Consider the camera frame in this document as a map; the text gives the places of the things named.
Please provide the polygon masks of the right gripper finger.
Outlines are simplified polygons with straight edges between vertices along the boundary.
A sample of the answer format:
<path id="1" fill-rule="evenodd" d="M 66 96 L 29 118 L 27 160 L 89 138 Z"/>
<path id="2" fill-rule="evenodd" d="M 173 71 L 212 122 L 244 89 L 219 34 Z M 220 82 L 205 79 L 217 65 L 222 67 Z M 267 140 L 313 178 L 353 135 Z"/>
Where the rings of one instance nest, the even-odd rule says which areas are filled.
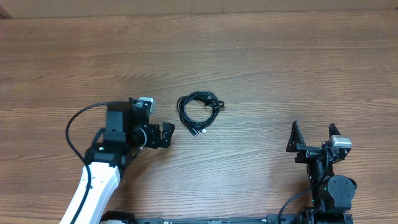
<path id="1" fill-rule="evenodd" d="M 299 152 L 305 147 L 305 141 L 297 120 L 292 123 L 292 130 L 289 141 L 287 143 L 287 152 Z"/>
<path id="2" fill-rule="evenodd" d="M 329 125 L 328 130 L 329 130 L 329 137 L 332 137 L 334 135 L 341 135 L 341 133 L 339 132 L 334 123 L 331 123 Z"/>

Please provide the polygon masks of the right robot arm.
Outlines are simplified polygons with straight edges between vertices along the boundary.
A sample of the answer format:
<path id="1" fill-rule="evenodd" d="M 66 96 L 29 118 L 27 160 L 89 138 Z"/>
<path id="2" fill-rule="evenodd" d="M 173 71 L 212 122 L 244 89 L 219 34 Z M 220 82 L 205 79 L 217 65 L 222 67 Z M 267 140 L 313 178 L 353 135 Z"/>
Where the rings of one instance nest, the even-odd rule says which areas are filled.
<path id="1" fill-rule="evenodd" d="M 307 166 L 310 186 L 284 203 L 277 215 L 278 223 L 353 223 L 347 211 L 352 208 L 357 183 L 333 171 L 333 164 L 343 161 L 352 150 L 352 142 L 333 123 L 328 130 L 329 140 L 319 147 L 307 146 L 298 122 L 292 123 L 286 151 L 296 153 L 295 162 Z M 289 203 L 308 192 L 312 196 L 310 207 L 301 209 L 296 215 L 283 216 Z"/>

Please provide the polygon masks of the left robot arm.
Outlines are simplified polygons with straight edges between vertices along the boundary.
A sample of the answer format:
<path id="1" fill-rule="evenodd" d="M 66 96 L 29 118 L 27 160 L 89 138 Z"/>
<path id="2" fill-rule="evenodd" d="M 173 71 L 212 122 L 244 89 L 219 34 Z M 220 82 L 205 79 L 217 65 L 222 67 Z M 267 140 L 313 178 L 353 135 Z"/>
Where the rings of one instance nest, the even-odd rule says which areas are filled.
<path id="1" fill-rule="evenodd" d="M 81 179 L 62 223 L 136 223 L 132 213 L 107 210 L 109 199 L 143 148 L 170 146 L 174 124 L 149 122 L 155 111 L 153 98 L 110 101 L 105 106 L 106 126 L 79 155 Z"/>

